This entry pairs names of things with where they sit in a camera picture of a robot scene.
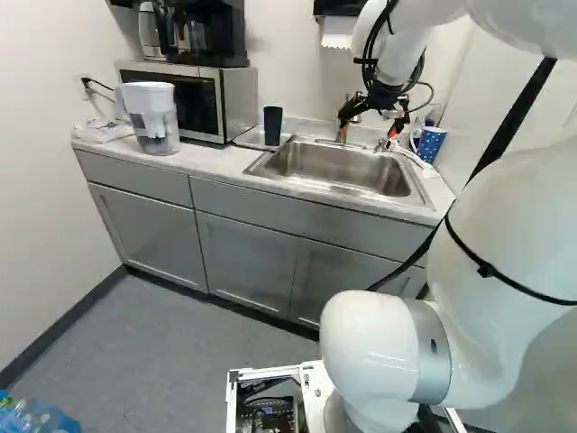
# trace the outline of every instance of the white countertop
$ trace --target white countertop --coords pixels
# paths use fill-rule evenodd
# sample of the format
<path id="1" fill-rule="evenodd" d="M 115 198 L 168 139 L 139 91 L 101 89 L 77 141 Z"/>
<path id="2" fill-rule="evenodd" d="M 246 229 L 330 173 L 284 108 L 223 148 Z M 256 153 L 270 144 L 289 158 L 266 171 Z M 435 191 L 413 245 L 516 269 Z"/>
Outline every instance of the white countertop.
<path id="1" fill-rule="evenodd" d="M 181 143 L 179 152 L 170 156 L 151 156 L 143 153 L 136 138 L 133 136 L 104 144 L 84 143 L 80 140 L 73 140 L 72 146 L 75 149 L 172 170 L 202 179 L 216 180 L 293 198 L 302 198 L 425 226 L 436 226 L 454 200 L 453 192 L 447 187 L 442 178 L 423 178 L 421 170 L 412 162 L 409 165 L 431 199 L 434 209 L 375 201 L 334 192 L 326 193 L 302 186 L 284 184 L 277 180 L 243 174 L 243 171 L 261 156 L 262 152 L 234 146 L 217 149 L 205 145 Z"/>

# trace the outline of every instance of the gray carpet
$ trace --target gray carpet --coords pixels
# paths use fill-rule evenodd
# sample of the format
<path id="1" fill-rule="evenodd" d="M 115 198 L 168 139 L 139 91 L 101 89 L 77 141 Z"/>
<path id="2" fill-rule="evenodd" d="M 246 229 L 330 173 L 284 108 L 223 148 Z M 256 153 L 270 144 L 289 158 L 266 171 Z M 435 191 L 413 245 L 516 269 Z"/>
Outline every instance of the gray carpet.
<path id="1" fill-rule="evenodd" d="M 85 432 L 224 433 L 232 368 L 297 364 L 318 344 L 126 277 L 13 387 Z"/>

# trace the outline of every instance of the stainless steel sink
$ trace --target stainless steel sink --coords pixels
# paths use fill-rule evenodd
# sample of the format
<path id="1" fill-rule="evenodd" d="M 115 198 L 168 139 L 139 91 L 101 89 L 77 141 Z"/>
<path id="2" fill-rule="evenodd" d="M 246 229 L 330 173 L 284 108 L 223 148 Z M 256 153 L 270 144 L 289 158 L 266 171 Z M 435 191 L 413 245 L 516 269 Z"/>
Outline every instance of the stainless steel sink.
<path id="1" fill-rule="evenodd" d="M 304 188 L 429 206 L 403 156 L 329 143 L 289 142 L 244 173 Z"/>

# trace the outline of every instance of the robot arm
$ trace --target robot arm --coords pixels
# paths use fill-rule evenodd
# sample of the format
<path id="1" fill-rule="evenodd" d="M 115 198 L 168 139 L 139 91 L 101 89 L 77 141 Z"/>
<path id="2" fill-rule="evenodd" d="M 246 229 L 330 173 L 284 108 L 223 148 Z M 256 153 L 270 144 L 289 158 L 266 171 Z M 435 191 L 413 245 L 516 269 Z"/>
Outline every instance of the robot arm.
<path id="1" fill-rule="evenodd" d="M 369 0 L 362 9 L 353 32 L 353 56 L 362 58 L 369 34 L 388 0 Z M 466 14 L 462 0 L 434 2 L 402 0 L 390 13 L 375 41 L 372 57 L 378 59 L 382 82 L 391 86 L 407 82 L 437 25 Z"/>
<path id="2" fill-rule="evenodd" d="M 356 55 L 366 54 L 375 23 L 394 1 L 366 4 L 353 36 Z M 574 0 L 466 0 L 465 7 L 510 45 L 577 59 Z M 462 13 L 454 0 L 399 0 L 373 41 L 371 79 L 379 85 L 371 82 L 367 100 L 353 108 L 394 103 L 430 29 Z M 382 89 L 389 100 L 373 95 Z M 435 302 L 352 291 L 327 303 L 325 368 L 361 431 L 399 433 L 418 403 L 482 409 L 502 401 L 532 341 L 577 305 L 577 207 L 566 199 L 577 184 L 575 142 L 511 154 L 467 186 L 428 251 Z M 490 265 L 480 267 L 480 259 Z"/>
<path id="3" fill-rule="evenodd" d="M 353 55 L 361 63 L 368 93 L 339 111 L 341 127 L 364 111 L 391 110 L 410 89 L 408 82 L 419 67 L 422 71 L 419 61 L 433 28 L 465 12 L 460 0 L 369 0 L 353 32 Z"/>

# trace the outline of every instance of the blue mug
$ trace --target blue mug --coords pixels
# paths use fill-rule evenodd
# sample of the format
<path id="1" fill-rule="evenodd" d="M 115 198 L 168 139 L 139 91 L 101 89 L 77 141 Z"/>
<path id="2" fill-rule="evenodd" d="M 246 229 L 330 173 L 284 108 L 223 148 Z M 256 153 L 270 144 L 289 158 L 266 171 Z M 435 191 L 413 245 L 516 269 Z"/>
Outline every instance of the blue mug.
<path id="1" fill-rule="evenodd" d="M 424 162 L 432 164 L 441 150 L 447 131 L 434 126 L 423 126 L 421 139 L 418 142 L 417 155 Z"/>

